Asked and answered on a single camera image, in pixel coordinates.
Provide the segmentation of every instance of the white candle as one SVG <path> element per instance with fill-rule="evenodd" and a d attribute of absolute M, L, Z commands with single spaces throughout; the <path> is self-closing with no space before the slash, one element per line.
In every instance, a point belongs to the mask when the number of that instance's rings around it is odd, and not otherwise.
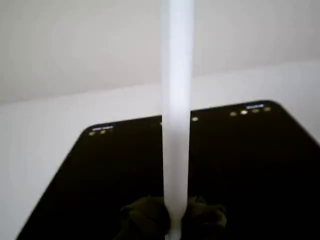
<path fill-rule="evenodd" d="M 162 0 L 163 186 L 170 240 L 181 238 L 188 202 L 193 25 L 193 0 Z"/>

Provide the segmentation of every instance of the white ceiling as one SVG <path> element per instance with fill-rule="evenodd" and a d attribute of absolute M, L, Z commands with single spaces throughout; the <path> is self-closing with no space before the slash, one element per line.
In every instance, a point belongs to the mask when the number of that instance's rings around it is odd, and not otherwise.
<path fill-rule="evenodd" d="M 320 58 L 319 0 L 195 0 L 194 76 Z M 0 0 L 0 103 L 160 81 L 159 0 Z"/>

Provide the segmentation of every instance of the white wall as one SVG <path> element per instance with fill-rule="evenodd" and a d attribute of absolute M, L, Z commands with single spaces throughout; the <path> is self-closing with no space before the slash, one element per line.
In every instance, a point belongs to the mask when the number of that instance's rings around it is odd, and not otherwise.
<path fill-rule="evenodd" d="M 320 61 L 195 79 L 192 108 L 280 102 L 320 141 Z M 0 239 L 18 234 L 80 132 L 96 123 L 157 115 L 159 85 L 0 106 Z"/>

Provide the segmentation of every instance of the black surface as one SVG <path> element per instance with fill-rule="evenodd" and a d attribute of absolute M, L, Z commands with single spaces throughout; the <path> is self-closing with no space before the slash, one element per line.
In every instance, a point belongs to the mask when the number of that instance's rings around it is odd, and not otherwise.
<path fill-rule="evenodd" d="M 230 116 L 247 106 L 271 111 Z M 189 188 L 227 210 L 227 239 L 319 237 L 315 141 L 278 104 L 192 112 Z M 161 117 L 87 128 L 18 239 L 112 239 L 121 207 L 163 196 Z M 105 134 L 94 128 L 113 126 Z"/>

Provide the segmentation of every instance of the dark cloth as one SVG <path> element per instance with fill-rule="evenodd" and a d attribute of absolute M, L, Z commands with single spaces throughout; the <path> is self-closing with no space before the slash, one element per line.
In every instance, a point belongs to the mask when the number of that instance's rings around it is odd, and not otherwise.
<path fill-rule="evenodd" d="M 163 240 L 170 229 L 163 198 L 143 197 L 120 211 L 121 230 L 113 240 Z M 182 240 L 217 240 L 227 223 L 222 205 L 207 205 L 201 197 L 188 201 L 182 219 Z"/>

